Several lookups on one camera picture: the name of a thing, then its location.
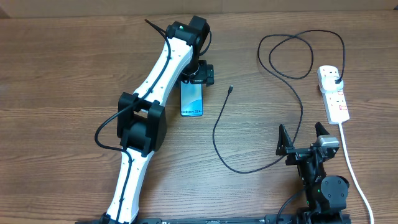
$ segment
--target white cord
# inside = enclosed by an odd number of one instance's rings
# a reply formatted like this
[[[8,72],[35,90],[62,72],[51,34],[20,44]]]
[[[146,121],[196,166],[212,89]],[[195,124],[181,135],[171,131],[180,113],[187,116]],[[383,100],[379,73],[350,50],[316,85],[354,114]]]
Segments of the white cord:
[[[373,220],[372,208],[371,208],[368,200],[366,199],[365,194],[363,194],[361,188],[359,187],[358,181],[356,180],[353,168],[351,167],[351,163],[349,161],[347,147],[346,147],[346,140],[344,138],[343,125],[341,123],[338,123],[338,127],[340,129],[341,141],[343,142],[343,150],[344,150],[344,155],[346,157],[346,161],[347,161],[347,166],[348,166],[349,172],[351,173],[351,176],[353,177],[353,180],[354,180],[354,183],[355,183],[355,187],[358,189],[359,194],[361,195],[363,201],[365,202],[366,207],[368,208],[370,221],[371,221],[371,224],[373,224],[374,220]]]

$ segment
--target cable connector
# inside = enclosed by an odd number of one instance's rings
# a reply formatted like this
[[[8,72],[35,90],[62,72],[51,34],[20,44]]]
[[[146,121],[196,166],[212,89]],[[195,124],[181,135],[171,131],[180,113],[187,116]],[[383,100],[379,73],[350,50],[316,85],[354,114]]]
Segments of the cable connector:
[[[232,92],[232,89],[234,88],[234,85],[230,85],[229,89],[228,89],[228,94],[230,94]]]

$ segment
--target charger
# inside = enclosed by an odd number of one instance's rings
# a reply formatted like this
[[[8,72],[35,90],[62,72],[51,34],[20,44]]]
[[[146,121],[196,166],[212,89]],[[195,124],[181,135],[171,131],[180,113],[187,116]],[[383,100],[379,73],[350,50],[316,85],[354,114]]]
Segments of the charger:
[[[338,124],[341,142],[343,144],[344,155],[346,158],[349,172],[354,180],[355,187],[361,195],[366,208],[369,211],[370,223],[374,223],[372,208],[361,190],[361,187],[356,180],[354,170],[349,161],[346,140],[343,132],[343,123],[349,120],[347,102],[343,92],[343,80],[340,83],[331,82],[339,77],[338,69],[331,65],[324,65],[318,69],[319,88],[322,92],[323,102],[325,104],[326,116],[328,117],[329,124]]]

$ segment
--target wood surface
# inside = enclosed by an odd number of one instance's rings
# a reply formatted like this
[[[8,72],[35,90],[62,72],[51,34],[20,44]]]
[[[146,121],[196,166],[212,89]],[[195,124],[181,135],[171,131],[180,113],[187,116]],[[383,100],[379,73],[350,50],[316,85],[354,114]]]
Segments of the wood surface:
[[[0,0],[11,18],[392,10],[396,0]]]
[[[215,84],[203,87],[204,115],[182,118],[179,90],[167,101],[168,130],[152,158],[140,197],[141,217],[260,217],[277,213],[302,188],[284,161],[254,174],[235,174],[218,159],[213,125],[228,87],[234,90],[216,130],[226,162],[251,170],[278,157],[278,126],[291,136],[300,108],[280,80],[257,62],[260,39],[308,29],[339,33],[346,44],[345,95],[351,119],[343,125],[351,163],[373,208],[376,223],[398,223],[398,13],[295,12],[203,15],[213,41],[203,58],[215,67]],[[164,44],[144,19],[166,28],[191,16],[115,16],[0,20],[0,223],[73,223],[99,218],[112,200],[119,152],[99,148],[96,128],[117,110],[122,92],[133,92],[149,74]],[[304,105],[296,147],[316,140],[317,121],[327,124],[316,70],[341,69],[338,38],[302,36],[314,50],[311,74],[289,80]],[[282,38],[264,41],[261,55]],[[272,56],[275,67],[301,76],[308,47],[292,40]],[[116,123],[101,141],[118,146]],[[368,212],[354,187],[343,150],[325,163],[328,175],[351,183],[347,199],[353,223]],[[285,213],[305,206],[302,197]]]

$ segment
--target white power strip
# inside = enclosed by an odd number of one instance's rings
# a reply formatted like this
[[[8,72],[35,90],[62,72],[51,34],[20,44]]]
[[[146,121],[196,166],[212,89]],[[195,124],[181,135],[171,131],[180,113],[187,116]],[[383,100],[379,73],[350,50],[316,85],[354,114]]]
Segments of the white power strip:
[[[343,143],[344,155],[346,158],[349,172],[354,180],[355,187],[358,189],[366,207],[369,211],[370,223],[374,223],[372,208],[363,194],[361,187],[356,180],[354,170],[351,166],[346,147],[346,141],[343,132],[343,122],[349,120],[347,102],[343,93],[343,81],[335,83],[334,80],[339,78],[338,69],[330,65],[321,66],[318,69],[319,87],[322,92],[323,102],[325,103],[326,115],[329,124],[338,124],[341,134],[341,142]]]

